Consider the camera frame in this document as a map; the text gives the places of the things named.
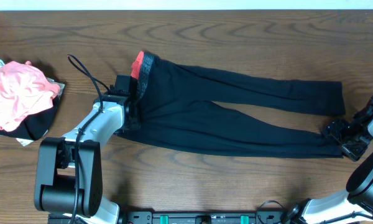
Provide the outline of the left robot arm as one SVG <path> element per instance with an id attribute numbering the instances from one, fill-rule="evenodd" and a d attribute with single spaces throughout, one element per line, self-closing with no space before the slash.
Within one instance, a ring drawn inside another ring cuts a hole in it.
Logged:
<path id="1" fill-rule="evenodd" d="M 103 196 L 101 150 L 110 137 L 139 129 L 137 79 L 119 75 L 88 116 L 59 138 L 40 143 L 34 205 L 48 223 L 124 223 L 120 206 Z"/>

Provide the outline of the black leggings red waistband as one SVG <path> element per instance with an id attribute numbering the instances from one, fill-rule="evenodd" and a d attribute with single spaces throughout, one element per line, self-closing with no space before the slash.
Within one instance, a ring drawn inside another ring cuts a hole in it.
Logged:
<path id="1" fill-rule="evenodd" d="M 340 147 L 321 134 L 274 126 L 224 103 L 263 106 L 295 113 L 341 116 L 342 84 L 274 80 L 213 68 L 180 65 L 149 52 L 132 64 L 137 80 L 140 128 L 131 141 L 216 156 L 333 158 Z"/>

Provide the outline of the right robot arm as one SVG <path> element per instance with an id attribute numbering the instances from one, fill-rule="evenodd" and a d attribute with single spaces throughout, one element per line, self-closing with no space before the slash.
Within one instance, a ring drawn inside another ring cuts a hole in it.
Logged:
<path id="1" fill-rule="evenodd" d="M 373 96 L 352 121 L 336 119 L 326 137 L 356 162 L 373 142 Z M 306 199 L 283 216 L 282 223 L 357 223 L 373 221 L 373 152 L 350 176 L 346 188 L 321 199 Z"/>

